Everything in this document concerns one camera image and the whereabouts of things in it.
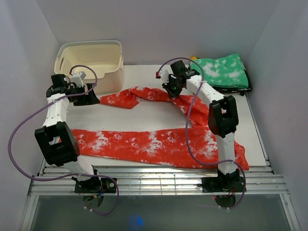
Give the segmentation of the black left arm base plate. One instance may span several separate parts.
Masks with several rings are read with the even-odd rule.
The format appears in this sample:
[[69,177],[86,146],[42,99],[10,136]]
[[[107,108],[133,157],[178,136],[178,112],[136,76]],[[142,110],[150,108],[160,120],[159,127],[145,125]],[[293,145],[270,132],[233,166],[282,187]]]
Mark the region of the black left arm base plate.
[[108,178],[92,177],[88,180],[78,181],[75,184],[75,193],[115,193],[116,185]]

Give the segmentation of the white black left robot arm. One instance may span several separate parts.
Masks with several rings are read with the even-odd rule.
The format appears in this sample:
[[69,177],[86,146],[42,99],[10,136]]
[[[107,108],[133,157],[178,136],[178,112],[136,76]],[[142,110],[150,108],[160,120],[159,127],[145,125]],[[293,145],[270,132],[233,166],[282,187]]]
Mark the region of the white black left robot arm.
[[70,103],[84,106],[100,102],[92,85],[84,84],[85,77],[84,72],[77,72],[71,77],[64,74],[51,77],[52,86],[46,91],[51,106],[47,109],[43,126],[35,130],[35,138],[49,165],[68,169],[76,174],[72,179],[79,188],[97,192],[102,187],[102,180],[96,176],[97,170],[80,157],[79,144],[66,123]]

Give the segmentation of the red white tie-dye trousers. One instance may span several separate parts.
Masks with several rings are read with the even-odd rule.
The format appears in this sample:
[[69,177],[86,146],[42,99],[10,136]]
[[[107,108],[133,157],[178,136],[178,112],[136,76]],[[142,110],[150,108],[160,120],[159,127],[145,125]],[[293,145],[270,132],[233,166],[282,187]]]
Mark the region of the red white tie-dye trousers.
[[208,122],[208,107],[192,95],[172,99],[156,88],[133,87],[119,93],[102,96],[100,103],[122,109],[132,109],[142,100],[175,105],[189,116],[192,127],[155,131],[90,131],[73,129],[81,155],[109,157],[116,160],[179,168],[216,168],[218,148]]

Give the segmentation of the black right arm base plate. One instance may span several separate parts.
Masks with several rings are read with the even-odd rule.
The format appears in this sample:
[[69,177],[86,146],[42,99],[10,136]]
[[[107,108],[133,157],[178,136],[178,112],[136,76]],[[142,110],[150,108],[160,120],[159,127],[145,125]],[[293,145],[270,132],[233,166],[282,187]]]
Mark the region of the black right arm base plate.
[[239,177],[235,180],[223,180],[219,177],[204,177],[201,178],[201,184],[199,186],[202,187],[204,193],[240,193],[246,190],[243,177]]

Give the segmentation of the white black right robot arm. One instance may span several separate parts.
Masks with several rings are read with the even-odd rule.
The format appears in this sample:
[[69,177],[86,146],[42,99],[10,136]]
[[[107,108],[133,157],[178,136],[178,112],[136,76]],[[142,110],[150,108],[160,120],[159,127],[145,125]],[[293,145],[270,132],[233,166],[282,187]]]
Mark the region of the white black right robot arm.
[[212,165],[218,167],[218,175],[202,178],[199,186],[203,192],[233,192],[244,185],[235,158],[234,138],[239,124],[236,100],[216,91],[205,80],[203,69],[188,69],[184,60],[184,57],[171,59],[172,72],[160,67],[155,77],[163,81],[162,87],[169,97],[176,98],[182,89],[187,89],[194,94],[192,104],[200,99],[208,107],[208,127],[215,135],[218,148],[218,162]]

